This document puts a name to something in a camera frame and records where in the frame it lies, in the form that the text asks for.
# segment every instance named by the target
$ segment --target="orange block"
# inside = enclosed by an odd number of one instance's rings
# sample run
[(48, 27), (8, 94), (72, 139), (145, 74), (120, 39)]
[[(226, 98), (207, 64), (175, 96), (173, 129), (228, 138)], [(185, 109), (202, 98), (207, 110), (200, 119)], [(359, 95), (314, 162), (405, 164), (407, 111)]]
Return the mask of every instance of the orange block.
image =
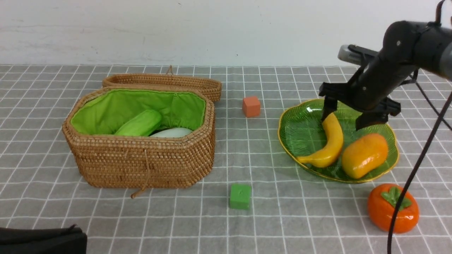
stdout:
[(243, 98), (242, 110), (248, 118), (260, 115), (260, 101), (257, 96)]

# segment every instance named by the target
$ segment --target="green leaf-shaped plate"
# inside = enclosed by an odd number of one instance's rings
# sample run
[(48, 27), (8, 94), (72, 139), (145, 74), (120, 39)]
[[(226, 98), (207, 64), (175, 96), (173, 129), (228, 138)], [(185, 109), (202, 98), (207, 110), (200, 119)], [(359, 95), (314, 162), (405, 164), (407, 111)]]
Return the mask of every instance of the green leaf-shaped plate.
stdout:
[[(279, 120), (278, 139), (284, 150), (296, 162), (295, 157), (310, 155), (326, 145), (326, 135), (320, 118), (322, 115), (323, 99), (306, 101), (298, 106), (287, 109)], [(317, 168), (310, 164), (298, 163), (302, 168), (320, 177), (343, 183), (369, 182), (388, 173), (399, 161), (396, 136), (388, 124), (373, 125), (359, 131), (355, 130), (355, 120), (360, 112), (338, 102), (338, 109), (334, 113), (339, 120), (344, 133), (344, 148), (358, 138), (370, 134), (379, 133), (386, 138), (389, 146), (389, 154), (386, 162), (367, 173), (360, 179), (349, 177), (342, 170), (341, 156), (331, 166)]]

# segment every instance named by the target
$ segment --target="white wall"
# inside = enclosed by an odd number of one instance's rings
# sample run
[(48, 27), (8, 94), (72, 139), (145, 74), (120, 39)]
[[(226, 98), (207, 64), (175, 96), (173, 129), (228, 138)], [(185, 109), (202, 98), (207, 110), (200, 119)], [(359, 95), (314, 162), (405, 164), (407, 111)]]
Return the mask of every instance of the white wall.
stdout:
[(379, 50), (438, 1), (0, 0), (0, 64), (344, 65), (342, 44)]

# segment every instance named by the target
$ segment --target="gold rim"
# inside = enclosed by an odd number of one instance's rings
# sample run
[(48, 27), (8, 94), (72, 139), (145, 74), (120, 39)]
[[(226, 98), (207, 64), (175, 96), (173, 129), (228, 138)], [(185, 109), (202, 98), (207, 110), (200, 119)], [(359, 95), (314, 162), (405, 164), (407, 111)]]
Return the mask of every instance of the gold rim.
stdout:
[(303, 163), (298, 162), (297, 159), (296, 159), (296, 158), (295, 158), (295, 157), (287, 150), (287, 148), (285, 147), (285, 145), (284, 145), (284, 144), (282, 143), (282, 141), (281, 141), (281, 137), (280, 137), (280, 135), (279, 135), (280, 130), (281, 130), (281, 119), (282, 119), (283, 115), (284, 115), (287, 111), (289, 111), (290, 109), (296, 108), (296, 107), (300, 107), (300, 106), (302, 106), (302, 105), (305, 104), (305, 103), (308, 103), (308, 102), (311, 102), (311, 101), (316, 101), (316, 100), (322, 100), (322, 99), (310, 99), (310, 100), (307, 100), (307, 101), (305, 101), (305, 102), (302, 102), (302, 103), (298, 104), (297, 106), (293, 106), (293, 107), (290, 107), (290, 108), (284, 110), (284, 112), (281, 114), (281, 117), (279, 118), (279, 121), (278, 121), (278, 140), (279, 140), (279, 143), (281, 144), (281, 146), (282, 146), (282, 148), (285, 150), (285, 152), (286, 152), (286, 153), (287, 153), (287, 154), (288, 154), (288, 155), (289, 155), (289, 156), (290, 156), (290, 157), (291, 157), (298, 165), (300, 165), (301, 167), (303, 167), (303, 168), (306, 169), (307, 171), (309, 171), (309, 172), (311, 172), (311, 173), (314, 173), (314, 174), (316, 174), (316, 175), (318, 175), (318, 176), (320, 176), (320, 177), (322, 177), (322, 178), (325, 178), (325, 179), (328, 179), (328, 180), (332, 180), (332, 181), (335, 181), (335, 182), (341, 182), (341, 183), (367, 183), (367, 182), (373, 181), (373, 180), (375, 180), (375, 179), (377, 179), (377, 178), (380, 178), (381, 176), (387, 174), (389, 171), (391, 171), (391, 170), (393, 170), (393, 169), (395, 168), (395, 166), (399, 163), (400, 151), (399, 151), (399, 148), (397, 147), (397, 136), (396, 136), (396, 134), (394, 133), (394, 130), (391, 128), (391, 126), (389, 126), (389, 124), (387, 124), (387, 123), (385, 123), (385, 125), (388, 126), (389, 130), (391, 131), (392, 135), (394, 136), (394, 147), (395, 147), (395, 150), (396, 150), (396, 152), (397, 152), (397, 158), (396, 158), (394, 164), (393, 164), (391, 167), (389, 167), (387, 170), (385, 170), (383, 173), (379, 174), (378, 176), (375, 176), (375, 177), (369, 178), (369, 179), (363, 179), (363, 180), (346, 181), (346, 180), (337, 179), (337, 178), (332, 178), (332, 177), (329, 177), (329, 176), (320, 174), (320, 173), (318, 173), (317, 171), (310, 169), (309, 167), (307, 167), (307, 166), (304, 165)]

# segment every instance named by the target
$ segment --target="wicker basket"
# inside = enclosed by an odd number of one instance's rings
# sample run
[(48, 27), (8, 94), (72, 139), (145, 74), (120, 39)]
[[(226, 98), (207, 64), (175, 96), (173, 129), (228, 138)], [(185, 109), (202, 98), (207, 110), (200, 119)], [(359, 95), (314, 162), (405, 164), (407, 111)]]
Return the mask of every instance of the wicker basket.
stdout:
[(213, 102), (219, 101), (221, 98), (221, 82), (212, 79), (173, 75), (171, 66), (166, 74), (115, 74), (102, 81), (103, 87), (130, 84), (152, 85), (153, 87), (187, 87), (198, 90)]
[[(113, 89), (192, 92), (206, 101), (204, 123), (181, 138), (84, 135), (71, 125), (74, 114), (87, 102)], [(215, 153), (214, 104), (202, 93), (183, 87), (117, 85), (82, 97), (63, 123), (80, 174), (88, 184), (104, 188), (187, 188), (210, 173)]]

